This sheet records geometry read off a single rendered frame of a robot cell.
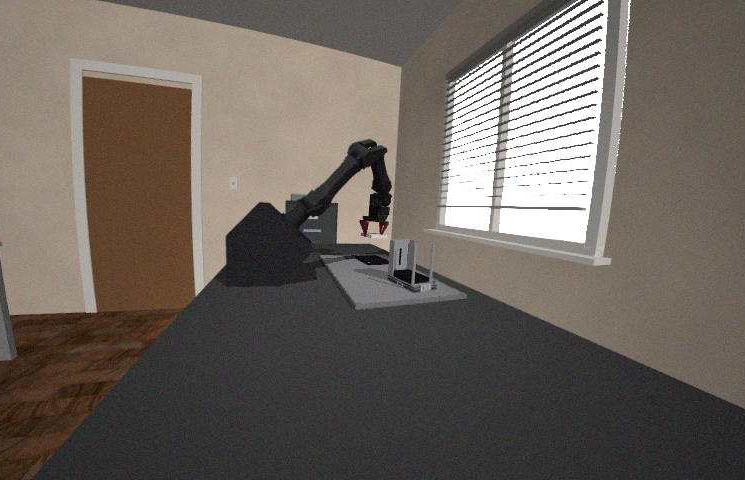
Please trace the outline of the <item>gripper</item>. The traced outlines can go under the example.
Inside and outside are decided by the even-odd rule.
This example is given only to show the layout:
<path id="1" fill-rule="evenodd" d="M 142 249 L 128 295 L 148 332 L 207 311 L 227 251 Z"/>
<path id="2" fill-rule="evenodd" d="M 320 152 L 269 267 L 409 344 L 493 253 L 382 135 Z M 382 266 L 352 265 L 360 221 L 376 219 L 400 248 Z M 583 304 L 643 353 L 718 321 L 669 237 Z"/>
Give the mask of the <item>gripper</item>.
<path id="1" fill-rule="evenodd" d="M 366 237 L 367 230 L 368 230 L 368 224 L 369 224 L 369 222 L 367 222 L 367 221 L 374 222 L 374 220 L 375 220 L 375 222 L 379 222 L 380 234 L 383 234 L 384 231 L 385 231 L 385 229 L 389 225 L 389 222 L 388 221 L 385 221 L 383 219 L 380 219 L 379 217 L 363 216 L 363 220 L 360 220 L 360 225 L 361 225 L 361 227 L 363 229 L 364 237 Z M 383 227 L 383 225 L 384 225 L 384 227 Z M 383 228 L 383 230 L 382 230 L 382 228 Z"/>

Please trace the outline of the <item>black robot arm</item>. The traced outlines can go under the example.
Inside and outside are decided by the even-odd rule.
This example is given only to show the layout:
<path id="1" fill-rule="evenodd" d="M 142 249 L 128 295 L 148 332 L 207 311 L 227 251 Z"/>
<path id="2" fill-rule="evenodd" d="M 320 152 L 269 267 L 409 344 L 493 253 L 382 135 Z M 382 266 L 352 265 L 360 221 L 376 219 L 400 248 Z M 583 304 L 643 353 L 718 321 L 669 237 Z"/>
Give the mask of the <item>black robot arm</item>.
<path id="1" fill-rule="evenodd" d="M 382 145 L 377 146 L 375 141 L 367 139 L 352 143 L 348 150 L 345 160 L 322 185 L 314 191 L 311 190 L 303 198 L 298 199 L 296 202 L 300 205 L 297 204 L 287 215 L 281 214 L 283 223 L 297 236 L 301 234 L 294 227 L 299 229 L 310 216 L 315 217 L 323 214 L 338 191 L 356 173 L 365 169 L 365 167 L 370 167 L 373 163 L 371 166 L 373 173 L 371 189 L 377 193 L 370 195 L 369 205 L 376 206 L 369 206 L 369 216 L 379 217 L 383 220 L 387 219 L 390 207 L 386 206 L 390 205 L 392 198 L 389 193 L 392 185 L 384 161 L 387 148 Z"/>

